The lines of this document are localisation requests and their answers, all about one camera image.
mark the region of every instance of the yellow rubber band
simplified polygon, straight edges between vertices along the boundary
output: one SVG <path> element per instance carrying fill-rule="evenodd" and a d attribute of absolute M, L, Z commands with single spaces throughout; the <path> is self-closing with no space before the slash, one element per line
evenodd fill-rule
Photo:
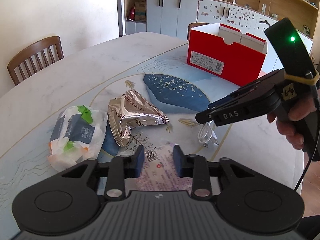
<path fill-rule="evenodd" d="M 297 82 L 297 83 L 301 83 L 304 85 L 308 85 L 308 86 L 314 86 L 318 80 L 319 80 L 319 72 L 315 69 L 316 71 L 316 76 L 313 79 L 308 79 L 308 78 L 303 78 L 303 77 L 297 77 L 297 76 L 293 76 L 293 75 L 289 75 L 284 71 L 284 78 Z"/>

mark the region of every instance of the chair backrest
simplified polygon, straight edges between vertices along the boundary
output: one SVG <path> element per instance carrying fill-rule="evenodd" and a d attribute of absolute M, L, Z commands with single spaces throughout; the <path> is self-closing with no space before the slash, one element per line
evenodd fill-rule
<path fill-rule="evenodd" d="M 209 24 L 209 23 L 190 23 L 189 26 L 188 26 L 188 38 L 187 38 L 187 40 L 189 40 L 189 38 L 190 38 L 190 31 L 191 31 L 192 28 L 198 27 L 198 26 L 201 26 L 201 25 L 207 25 L 207 24 Z"/>
<path fill-rule="evenodd" d="M 14 84 L 18 85 L 20 83 L 19 77 L 16 73 L 17 68 L 19 69 L 19 72 L 20 72 L 19 76 L 21 75 L 20 79 L 25 80 L 26 78 L 30 77 L 34 73 L 37 73 L 44 67 L 47 67 L 51 64 L 49 63 L 46 57 L 44 49 L 47 49 L 47 52 L 48 52 L 47 54 L 48 56 L 50 56 L 51 62 L 54 63 L 55 62 L 54 56 L 50 48 L 50 46 L 54 46 L 54 45 L 56 47 L 58 60 L 63 59 L 63 52 L 62 52 L 59 36 L 52 36 L 52 37 L 44 38 L 40 41 L 37 41 L 32 45 L 26 47 L 24 50 L 20 51 L 16 56 L 14 56 L 13 59 L 8 64 L 8 71 Z M 37 66 L 33 62 L 32 57 L 34 57 Z"/>

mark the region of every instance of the finger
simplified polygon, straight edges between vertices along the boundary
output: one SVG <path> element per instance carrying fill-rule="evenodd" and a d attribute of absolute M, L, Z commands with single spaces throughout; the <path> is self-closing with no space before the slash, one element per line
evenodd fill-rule
<path fill-rule="evenodd" d="M 277 128 L 280 134 L 293 136 L 295 133 L 294 126 L 290 123 L 281 122 L 277 118 Z"/>
<path fill-rule="evenodd" d="M 267 119 L 269 123 L 272 123 L 276 119 L 276 114 L 274 112 L 267 114 Z"/>
<path fill-rule="evenodd" d="M 303 144 L 292 144 L 292 146 L 293 146 L 296 150 L 302 150 L 302 149 L 303 149 Z"/>
<path fill-rule="evenodd" d="M 311 112 L 316 110 L 313 98 L 311 95 L 301 98 L 289 111 L 289 119 L 298 121 L 305 118 Z"/>
<path fill-rule="evenodd" d="M 291 144 L 296 144 L 296 145 L 302 145 L 304 138 L 301 134 L 296 133 L 295 135 L 291 136 L 291 135 L 286 135 L 285 136 L 287 138 L 287 141 L 290 142 Z"/>

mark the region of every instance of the silver foil package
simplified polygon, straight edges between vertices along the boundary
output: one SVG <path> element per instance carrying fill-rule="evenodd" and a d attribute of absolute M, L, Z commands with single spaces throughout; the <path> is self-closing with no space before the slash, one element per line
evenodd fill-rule
<path fill-rule="evenodd" d="M 108 114 L 111 131 L 117 144 L 121 147 L 128 144 L 131 129 L 134 127 L 169 122 L 162 111 L 149 103 L 134 89 L 110 100 Z"/>

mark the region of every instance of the white usb cable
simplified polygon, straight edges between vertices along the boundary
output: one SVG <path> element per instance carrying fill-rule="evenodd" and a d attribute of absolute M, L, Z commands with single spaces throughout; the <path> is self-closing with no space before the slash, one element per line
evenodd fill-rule
<path fill-rule="evenodd" d="M 218 144 L 217 136 L 212 130 L 213 126 L 214 126 L 213 121 L 204 123 L 198 133 L 199 143 L 203 144 L 205 147 L 208 146 L 208 142 L 211 140 L 211 138 L 213 143 Z"/>

